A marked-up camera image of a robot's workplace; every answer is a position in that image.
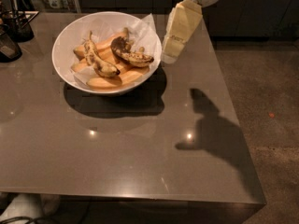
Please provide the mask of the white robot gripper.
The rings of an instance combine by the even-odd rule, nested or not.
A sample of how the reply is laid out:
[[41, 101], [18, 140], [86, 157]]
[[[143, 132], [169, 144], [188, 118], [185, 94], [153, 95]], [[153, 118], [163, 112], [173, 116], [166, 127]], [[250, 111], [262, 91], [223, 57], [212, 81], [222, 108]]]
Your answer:
[[218, 1], [183, 0], [172, 8], [163, 41], [162, 61], [164, 63], [174, 63], [178, 59], [203, 19], [202, 7], [209, 7]]

